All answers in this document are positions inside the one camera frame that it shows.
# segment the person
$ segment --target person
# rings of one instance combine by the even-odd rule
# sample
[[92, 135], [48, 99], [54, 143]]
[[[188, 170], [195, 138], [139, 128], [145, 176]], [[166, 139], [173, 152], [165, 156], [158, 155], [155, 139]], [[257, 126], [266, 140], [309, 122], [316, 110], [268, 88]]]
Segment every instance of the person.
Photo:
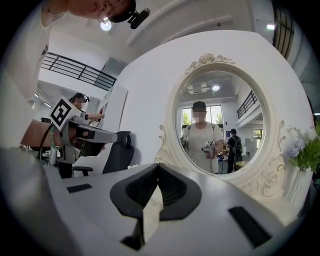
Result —
[[[48, 129], [48, 123], [34, 120], [28, 104], [36, 91], [40, 68], [49, 49], [50, 25], [66, 12], [75, 16], [115, 22], [129, 19], [136, 10], [135, 0], [46, 0], [23, 22], [14, 35], [0, 65], [0, 118], [11, 118], [17, 123], [5, 123], [1, 127], [0, 147], [38, 147]], [[76, 131], [70, 130], [71, 140]], [[59, 131], [49, 132], [43, 146], [55, 144], [61, 147]]]
[[[69, 101], [72, 103], [72, 105], [74, 105], [78, 110], [80, 110], [81, 112], [84, 113], [84, 111], [82, 110], [83, 104], [86, 103], [87, 101], [89, 101], [89, 97], [77, 92], [71, 99], [69, 99]], [[95, 120], [101, 120], [103, 118], [105, 118], [104, 114], [89, 114], [87, 113], [88, 118], [94, 122]]]
[[229, 148], [227, 173], [230, 174], [232, 173], [233, 169], [234, 171], [238, 170], [236, 167], [236, 162], [242, 161], [242, 144], [240, 137], [237, 136], [236, 129], [231, 129], [231, 138], [228, 140], [226, 147]]
[[[186, 153], [199, 168], [217, 174], [219, 171], [217, 154], [223, 151], [224, 136], [218, 125], [206, 121], [207, 107], [203, 101], [193, 104], [192, 115], [195, 123], [188, 125], [182, 135], [189, 138]], [[209, 141], [214, 141], [215, 149], [205, 153], [202, 148]]]

